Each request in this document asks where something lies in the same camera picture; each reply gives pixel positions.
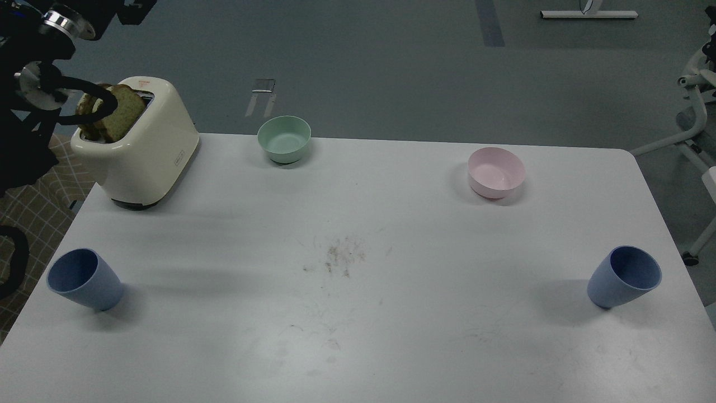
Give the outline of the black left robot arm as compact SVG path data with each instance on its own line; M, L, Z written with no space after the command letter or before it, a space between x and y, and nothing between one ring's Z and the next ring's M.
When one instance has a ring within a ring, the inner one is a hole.
M122 90L64 76L75 41L97 41L117 18L140 25L154 1L2 2L2 193L34 184L58 160L57 125L113 124L131 115Z

